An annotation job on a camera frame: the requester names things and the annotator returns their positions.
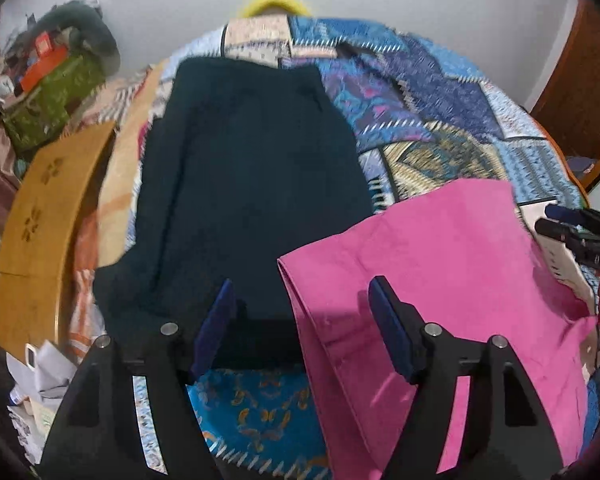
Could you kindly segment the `pink pants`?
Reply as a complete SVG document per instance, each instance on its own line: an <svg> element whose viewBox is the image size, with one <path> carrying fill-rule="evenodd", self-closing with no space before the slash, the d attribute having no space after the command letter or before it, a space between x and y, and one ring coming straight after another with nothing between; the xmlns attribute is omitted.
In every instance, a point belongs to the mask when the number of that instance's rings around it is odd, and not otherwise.
<svg viewBox="0 0 600 480"><path fill-rule="evenodd" d="M595 320L550 273L509 183L450 182L296 249L278 267L335 478L380 477L415 392L394 370L370 312L368 285L377 275L454 336L505 336L562 459L577 459L586 416L580 347Z"/></svg>

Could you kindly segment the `dark navy pants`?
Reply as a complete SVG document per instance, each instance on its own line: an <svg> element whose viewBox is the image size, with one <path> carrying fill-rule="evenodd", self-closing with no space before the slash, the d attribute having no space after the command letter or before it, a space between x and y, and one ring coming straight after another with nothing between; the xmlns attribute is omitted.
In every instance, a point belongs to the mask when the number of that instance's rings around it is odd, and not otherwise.
<svg viewBox="0 0 600 480"><path fill-rule="evenodd" d="M372 212L354 133L316 66L190 58L146 138L134 245L95 275L106 330L132 361L166 322L193 342L230 286L213 364L299 366L277 261Z"/></svg>

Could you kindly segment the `white papers pile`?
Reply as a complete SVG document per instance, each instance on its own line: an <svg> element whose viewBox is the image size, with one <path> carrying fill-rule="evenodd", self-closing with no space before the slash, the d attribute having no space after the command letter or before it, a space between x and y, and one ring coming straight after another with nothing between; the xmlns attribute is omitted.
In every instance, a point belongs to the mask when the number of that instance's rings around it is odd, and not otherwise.
<svg viewBox="0 0 600 480"><path fill-rule="evenodd" d="M15 382L8 397L8 416L24 456L37 465L59 405L76 374L76 364L46 340L40 348L26 344L24 362L6 353L6 365Z"/></svg>

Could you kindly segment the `brown wooden door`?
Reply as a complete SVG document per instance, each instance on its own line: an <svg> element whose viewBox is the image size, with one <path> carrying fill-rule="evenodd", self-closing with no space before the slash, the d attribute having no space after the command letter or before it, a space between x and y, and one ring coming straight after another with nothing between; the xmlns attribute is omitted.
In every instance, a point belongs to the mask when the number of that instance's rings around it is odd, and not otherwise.
<svg viewBox="0 0 600 480"><path fill-rule="evenodd" d="M532 117L569 157L592 159L581 185L600 180L600 10L579 0L570 34Z"/></svg>

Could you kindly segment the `patchwork blue bedspread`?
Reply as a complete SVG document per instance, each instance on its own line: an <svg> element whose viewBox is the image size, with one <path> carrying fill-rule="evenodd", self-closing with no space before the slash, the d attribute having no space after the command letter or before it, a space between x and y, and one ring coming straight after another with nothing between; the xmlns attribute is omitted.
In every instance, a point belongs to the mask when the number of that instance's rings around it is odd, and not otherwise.
<svg viewBox="0 0 600 480"><path fill-rule="evenodd" d="M398 35L376 22L335 20L334 18L245 18L229 22L225 27L201 36L164 62L159 82L154 70L149 78L156 88L151 90L151 108L140 127L150 136L158 132L156 121L166 111L178 66L188 58L234 58L265 66L291 70L315 65L332 104L353 131L358 163L368 185L370 204L379 214L395 203L424 195L457 179L491 179L508 181L512 186L517 214L531 231L535 218L532 210L542 203L567 207L588 205L585 195L553 139L509 96L478 68L453 51L422 38ZM123 119L121 135L132 131L132 119ZM565 307L594 306L593 292L598 279L592 271L578 267L571 256L558 257L552 243L533 247L541 249L540 270L573 271L575 278L560 278L544 272L543 292L555 289L555 298L569 300ZM567 260L560 267L559 258ZM563 340L552 342L559 349L560 371L548 364L532 363L525 358L529 373L539 381L539 394L547 402L547 414L554 425L562 460L569 465L576 460L597 422L594 408L585 407L585 378L574 372L576 341L584 344L584 335L592 333L592 321L578 321L582 308L576 309L559 326L568 328ZM218 354L220 370L202 378L202 385L192 391L194 411L209 412L208 420L200 418L201 428L208 430L206 441L221 463L242 470L259 471L272 476L290 474L291 478L330 479L335 466L310 465L309 453L315 459L325 458L327 448L317 437L317 408L311 398L306 415L300 405L296 426L288 432L289 442L268 440L264 428L272 422L262 420L242 428L231 422L238 406L230 401L212 399L211 379L218 383L226 397L230 383L220 379L239 378L241 367L264 367L233 363L233 353Z"/></svg>

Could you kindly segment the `orange striped blanket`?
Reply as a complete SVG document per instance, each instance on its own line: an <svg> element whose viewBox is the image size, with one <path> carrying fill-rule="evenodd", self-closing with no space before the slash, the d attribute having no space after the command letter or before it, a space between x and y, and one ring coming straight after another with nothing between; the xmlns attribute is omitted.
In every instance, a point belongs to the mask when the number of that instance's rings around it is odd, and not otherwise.
<svg viewBox="0 0 600 480"><path fill-rule="evenodd" d="M86 208L74 244L74 299L67 353L77 363L105 331L93 295L95 271L117 262L123 255L132 188L140 161L140 141L165 67L166 63L160 62L129 78L106 82L72 118L79 131L103 122L114 124L111 152L105 156L104 168L95 176L96 203Z"/></svg>

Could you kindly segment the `wooden lap desk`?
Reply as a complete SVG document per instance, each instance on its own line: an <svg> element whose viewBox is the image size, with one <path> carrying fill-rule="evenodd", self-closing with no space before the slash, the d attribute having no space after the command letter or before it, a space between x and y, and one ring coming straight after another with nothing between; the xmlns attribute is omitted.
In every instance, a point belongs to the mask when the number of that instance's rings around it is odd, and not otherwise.
<svg viewBox="0 0 600 480"><path fill-rule="evenodd" d="M24 364L44 342L67 342L76 232L97 207L115 128L103 122L41 148L9 211L0 249L0 347Z"/></svg>

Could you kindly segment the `green storage bag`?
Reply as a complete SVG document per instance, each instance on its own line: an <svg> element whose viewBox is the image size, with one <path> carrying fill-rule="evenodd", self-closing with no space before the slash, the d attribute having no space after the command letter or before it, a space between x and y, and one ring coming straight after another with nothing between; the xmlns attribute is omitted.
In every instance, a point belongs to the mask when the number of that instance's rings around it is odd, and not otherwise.
<svg viewBox="0 0 600 480"><path fill-rule="evenodd" d="M94 55L70 55L27 94L3 112L3 124L18 156L55 140L72 113L105 80Z"/></svg>

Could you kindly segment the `yellow foam tube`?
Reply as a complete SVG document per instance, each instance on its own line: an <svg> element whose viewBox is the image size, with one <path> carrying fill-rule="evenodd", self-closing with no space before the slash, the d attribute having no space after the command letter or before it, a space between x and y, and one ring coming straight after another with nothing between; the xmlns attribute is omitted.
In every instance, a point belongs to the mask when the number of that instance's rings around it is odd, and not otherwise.
<svg viewBox="0 0 600 480"><path fill-rule="evenodd" d="M287 15L311 16L312 12L302 0L248 0L241 18L255 18L265 14L283 13Z"/></svg>

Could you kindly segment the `orange box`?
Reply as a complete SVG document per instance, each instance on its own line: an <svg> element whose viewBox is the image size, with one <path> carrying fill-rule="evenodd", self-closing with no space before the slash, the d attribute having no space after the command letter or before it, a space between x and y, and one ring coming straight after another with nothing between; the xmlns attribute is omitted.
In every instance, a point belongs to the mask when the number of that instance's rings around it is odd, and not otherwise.
<svg viewBox="0 0 600 480"><path fill-rule="evenodd" d="M20 80L23 92L30 92L69 56L68 48L64 44L55 44L48 32L41 32L35 38L34 48L38 59L26 70Z"/></svg>

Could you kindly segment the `grey plush pillow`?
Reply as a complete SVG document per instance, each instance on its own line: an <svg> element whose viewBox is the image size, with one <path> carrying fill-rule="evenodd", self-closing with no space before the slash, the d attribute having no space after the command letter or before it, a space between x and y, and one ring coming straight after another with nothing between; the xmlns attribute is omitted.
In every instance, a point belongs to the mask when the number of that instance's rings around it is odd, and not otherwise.
<svg viewBox="0 0 600 480"><path fill-rule="evenodd" d="M55 6L36 22L35 28L34 36L70 28L71 49L90 50L102 63L106 76L112 76L120 68L117 41L94 6L78 0Z"/></svg>

